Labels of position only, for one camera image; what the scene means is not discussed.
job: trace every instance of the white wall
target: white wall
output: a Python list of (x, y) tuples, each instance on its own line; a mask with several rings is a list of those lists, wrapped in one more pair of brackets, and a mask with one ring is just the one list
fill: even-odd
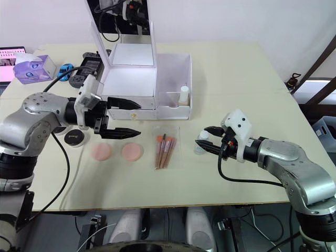
[[(0, 46), (92, 41), (83, 0), (0, 4)], [(157, 42), (259, 41), (283, 80), (305, 74), (336, 34), (335, 0), (149, 0), (149, 9)]]

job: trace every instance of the black cable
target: black cable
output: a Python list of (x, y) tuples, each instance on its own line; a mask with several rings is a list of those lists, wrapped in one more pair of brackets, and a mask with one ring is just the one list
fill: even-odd
[(79, 231), (79, 228), (78, 228), (78, 225), (77, 225), (77, 216), (75, 216), (75, 227), (76, 227), (77, 233), (81, 236), (82, 234)]
[(167, 208), (167, 218), (168, 218), (168, 242), (170, 242), (170, 218), (169, 218), (169, 210)]
[(270, 239), (270, 241), (274, 242), (274, 243), (277, 243), (278, 241), (280, 241), (283, 238), (284, 233), (285, 233), (285, 229), (283, 227), (284, 225), (282, 224), (281, 220), (277, 216), (275, 216), (274, 214), (256, 214), (256, 213), (255, 213), (255, 216), (259, 216), (259, 217), (269, 216), (269, 217), (273, 217), (274, 219), (276, 219), (278, 221), (278, 223), (280, 224), (281, 234), (280, 234), (279, 238), (277, 238), (277, 239)]
[(4, 237), (2, 235), (0, 235), (0, 238), (3, 239), (3, 240), (5, 240), (6, 242), (8, 242), (8, 244), (9, 244), (9, 250), (11, 250), (11, 248), (13, 248), (13, 244), (11, 243), (10, 240), (8, 240), (6, 237)]
[(117, 34), (118, 34), (118, 37), (117, 37), (116, 40), (109, 40), (107, 37), (105, 37), (104, 33), (103, 33), (102, 30), (101, 30), (101, 20), (102, 20), (102, 18), (103, 18), (103, 15), (104, 15), (106, 12), (110, 11), (110, 10), (111, 10), (110, 8), (107, 8), (106, 10), (104, 10), (104, 11), (100, 14), (99, 19), (98, 19), (98, 31), (102, 34), (103, 38), (106, 39), (107, 41), (109, 41), (109, 42), (117, 42), (117, 41), (119, 40), (119, 38), (120, 38), (120, 34), (119, 34), (119, 29), (117, 28), (117, 19), (116, 19), (116, 17), (114, 17), (114, 24), (115, 24), (115, 26), (116, 26), (115, 29), (116, 29), (116, 32), (117, 32)]
[(101, 13), (101, 12), (103, 12), (103, 11), (105, 11), (105, 10), (112, 10), (114, 7), (116, 7), (117, 5), (119, 5), (119, 4), (122, 4), (123, 2), (125, 2), (126, 0), (122, 0), (121, 2), (118, 2), (117, 4), (113, 4), (113, 5), (111, 5), (111, 6), (109, 6), (109, 7), (106, 7), (106, 8), (104, 8), (104, 9), (100, 9), (99, 8), (99, 4), (93, 9), (93, 12), (94, 13)]
[(89, 70), (92, 70), (93, 72), (95, 71), (93, 68), (91, 67), (87, 67), (87, 66), (80, 66), (80, 67), (74, 67), (72, 69), (70, 69), (69, 71), (66, 71), (64, 73), (62, 73), (60, 76), (58, 76), (55, 80), (53, 80), (44, 90), (43, 92), (48, 92), (49, 89), (57, 82), (59, 81), (61, 78), (63, 78), (65, 75), (73, 72), (73, 71), (76, 71), (76, 70), (79, 70), (79, 69), (89, 69)]
[(52, 137), (55, 139), (55, 141), (57, 142), (57, 144), (60, 146), (61, 150), (63, 151), (63, 154), (65, 156), (65, 159), (67, 161), (67, 176), (65, 178), (65, 181), (63, 183), (62, 188), (59, 190), (59, 192), (56, 194), (56, 196), (44, 207), (42, 208), (42, 210), (40, 212), (38, 212), (37, 214), (35, 214), (33, 217), (31, 217), (29, 219), (29, 221), (27, 221), (23, 226), (21, 226), (20, 228), (17, 229), (17, 232), (20, 232), (24, 227), (26, 227), (30, 222), (32, 222), (36, 217), (38, 217), (40, 214), (42, 214), (57, 198), (58, 196), (63, 192), (65, 186), (68, 183), (69, 180), (69, 174), (70, 174), (70, 162), (69, 162), (69, 157), (67, 152), (65, 151), (64, 147), (62, 146), (62, 144), (58, 141), (57, 137), (55, 136), (55, 134), (52, 132), (51, 133)]
[[(290, 205), (290, 208), (289, 208), (289, 236), (292, 236), (293, 235), (293, 224), (292, 224), (292, 211), (293, 210), (293, 207)], [(293, 252), (294, 251), (294, 241), (293, 240), (290, 240), (290, 252)]]
[(251, 213), (251, 211), (252, 211), (252, 206), (250, 207), (250, 210), (247, 212), (247, 214), (245, 214), (245, 215), (242, 215), (242, 216), (238, 216), (238, 217), (236, 217), (236, 218), (244, 218), (244, 217), (246, 217), (247, 215), (249, 215), (250, 213)]
[(288, 237), (286, 240), (283, 240), (282, 242), (280, 242), (279, 244), (277, 244), (276, 246), (274, 246), (273, 248), (267, 250), (267, 252), (272, 252), (280, 247), (282, 247), (283, 245), (285, 245), (286, 243), (288, 243), (291, 240), (294, 240), (295, 238), (300, 236), (300, 232), (297, 232), (296, 234)]
[(223, 142), (222, 145), (220, 146), (220, 151), (219, 151), (219, 155), (218, 155), (218, 172), (220, 174), (220, 176), (228, 181), (232, 181), (232, 182), (245, 182), (245, 183), (259, 183), (259, 184), (269, 184), (269, 185), (277, 185), (280, 187), (283, 187), (282, 184), (280, 183), (276, 183), (276, 182), (272, 182), (272, 181), (264, 181), (264, 180), (239, 180), (237, 178), (230, 178), (230, 177), (226, 177), (223, 172), (222, 172), (222, 156), (223, 156), (223, 150), (225, 147), (226, 143)]

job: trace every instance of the small bottle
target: small bottle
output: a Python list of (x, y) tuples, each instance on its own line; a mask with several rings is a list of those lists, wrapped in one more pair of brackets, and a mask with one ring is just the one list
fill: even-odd
[[(198, 135), (198, 140), (208, 140), (209, 139), (209, 132), (202, 130), (200, 132), (200, 134)], [(206, 151), (200, 147), (197, 143), (195, 143), (195, 148), (194, 148), (194, 152), (198, 155), (204, 154)]]
[(181, 86), (180, 99), (178, 106), (189, 106), (189, 87)]

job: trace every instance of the blue toy car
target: blue toy car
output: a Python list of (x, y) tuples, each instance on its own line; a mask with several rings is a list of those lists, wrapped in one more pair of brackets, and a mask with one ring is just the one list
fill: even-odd
[[(70, 69), (74, 68), (72, 64), (64, 64), (63, 66), (60, 67), (59, 69), (59, 73), (57, 75), (57, 77), (59, 77), (60, 75), (62, 75), (64, 72), (69, 71)], [(71, 73), (68, 73), (67, 75), (63, 76), (60, 81), (67, 81), (71, 76)]]

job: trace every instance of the clear plastic bag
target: clear plastic bag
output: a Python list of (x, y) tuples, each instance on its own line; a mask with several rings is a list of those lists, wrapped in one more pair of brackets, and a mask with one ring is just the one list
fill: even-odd
[(154, 126), (154, 167), (156, 170), (182, 167), (180, 127), (177, 126)]

